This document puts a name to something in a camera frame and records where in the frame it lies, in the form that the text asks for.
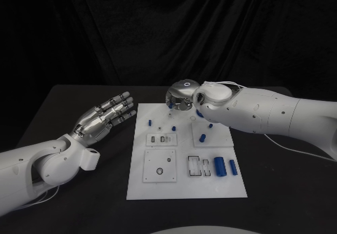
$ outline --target rectangular slot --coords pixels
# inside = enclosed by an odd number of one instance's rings
[[[148,133],[145,135],[147,146],[176,146],[177,134],[176,133]]]
[[[202,176],[199,156],[189,156],[189,174],[190,176]]]
[[[203,167],[204,176],[210,176],[209,160],[204,159],[204,160],[202,161],[202,167]]]

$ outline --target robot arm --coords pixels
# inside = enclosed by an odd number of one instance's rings
[[[99,153],[88,148],[127,120],[135,111],[130,93],[111,98],[81,116],[73,131],[58,140],[46,141],[0,153],[0,216],[35,200],[50,188],[66,183],[79,167],[95,170]],[[40,180],[32,181],[32,166]]]
[[[219,83],[199,85],[187,79],[170,87],[167,106],[189,110],[192,103],[212,123],[246,133],[301,139],[337,160],[337,102],[300,99],[246,87],[235,91]]]

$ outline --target black table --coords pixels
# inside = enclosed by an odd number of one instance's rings
[[[265,87],[291,95],[282,87]],[[131,92],[137,103],[163,103],[167,87],[53,87],[19,147],[69,133],[78,117],[111,97]],[[216,225],[262,234],[337,233],[337,163],[291,152],[264,135],[230,130],[248,198],[127,201],[135,117],[92,145],[96,170],[81,170],[52,200],[0,217],[0,233],[148,234],[163,229]],[[284,136],[285,147],[324,152]]]

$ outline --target robotic hand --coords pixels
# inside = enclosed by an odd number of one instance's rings
[[[122,114],[134,106],[128,96],[125,92],[92,107],[81,116],[72,133],[58,140],[0,153],[0,216],[66,183],[79,167],[95,170],[99,153],[88,146],[135,115],[135,111]],[[39,181],[32,181],[32,166],[40,174]]]
[[[232,90],[222,84],[236,85]],[[300,99],[265,89],[240,88],[233,82],[190,79],[173,84],[167,106],[190,110],[193,104],[212,123],[246,133],[275,134],[315,145],[337,160],[337,102]]]

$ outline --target black backdrop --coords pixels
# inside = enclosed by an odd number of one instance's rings
[[[1,1],[1,149],[56,84],[232,80],[337,100],[336,15],[334,0]]]

